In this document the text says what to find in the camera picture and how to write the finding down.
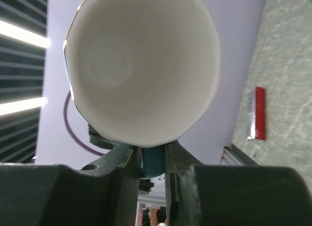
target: white cup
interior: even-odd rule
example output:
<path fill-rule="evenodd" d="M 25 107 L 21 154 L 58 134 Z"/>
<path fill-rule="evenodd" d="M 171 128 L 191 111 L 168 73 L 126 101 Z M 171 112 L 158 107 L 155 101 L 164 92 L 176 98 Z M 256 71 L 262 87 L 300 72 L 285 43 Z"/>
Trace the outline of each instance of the white cup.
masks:
<path fill-rule="evenodd" d="M 180 138 L 219 83 L 219 38 L 200 0 L 85 0 L 64 51 L 78 111 L 140 147 Z"/>

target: fluorescent light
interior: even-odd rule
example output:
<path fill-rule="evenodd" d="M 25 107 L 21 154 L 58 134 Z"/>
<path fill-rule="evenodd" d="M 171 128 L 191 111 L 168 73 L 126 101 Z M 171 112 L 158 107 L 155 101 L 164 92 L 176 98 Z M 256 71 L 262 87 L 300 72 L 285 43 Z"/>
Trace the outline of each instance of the fluorescent light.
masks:
<path fill-rule="evenodd" d="M 0 34 L 33 44 L 38 47 L 48 48 L 51 43 L 48 38 L 24 30 L 0 20 Z"/>
<path fill-rule="evenodd" d="M 6 115 L 10 113 L 21 112 L 24 110 L 42 107 L 48 103 L 47 98 L 32 98 L 13 103 L 0 104 L 0 115 Z"/>

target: gray floor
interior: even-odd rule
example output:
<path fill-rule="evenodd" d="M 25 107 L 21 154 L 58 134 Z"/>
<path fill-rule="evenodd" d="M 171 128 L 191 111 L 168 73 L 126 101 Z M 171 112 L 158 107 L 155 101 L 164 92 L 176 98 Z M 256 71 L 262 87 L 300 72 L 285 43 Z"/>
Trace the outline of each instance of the gray floor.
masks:
<path fill-rule="evenodd" d="M 247 141 L 247 92 L 266 88 L 267 140 Z M 266 0 L 233 144 L 261 165 L 290 166 L 312 190 L 312 3 Z"/>

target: purple cable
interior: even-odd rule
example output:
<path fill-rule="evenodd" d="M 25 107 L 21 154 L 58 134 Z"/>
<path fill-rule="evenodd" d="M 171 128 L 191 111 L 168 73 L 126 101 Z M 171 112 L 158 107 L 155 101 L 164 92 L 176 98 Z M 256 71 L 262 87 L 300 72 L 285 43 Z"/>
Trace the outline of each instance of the purple cable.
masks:
<path fill-rule="evenodd" d="M 92 149 L 91 147 L 87 146 L 86 144 L 84 144 L 82 141 L 79 140 L 79 138 L 75 135 L 75 133 L 73 132 L 72 128 L 70 127 L 69 123 L 68 123 L 68 104 L 69 104 L 69 100 L 70 100 L 70 91 L 67 94 L 67 97 L 65 99 L 64 102 L 64 107 L 63 107 L 63 119 L 64 119 L 64 123 L 65 123 L 65 127 L 67 132 L 69 133 L 69 135 L 71 136 L 71 138 L 79 145 L 81 146 L 83 149 L 85 149 L 86 151 L 98 155 L 98 156 L 103 156 L 104 154 L 101 152 L 98 152 L 94 149 Z"/>

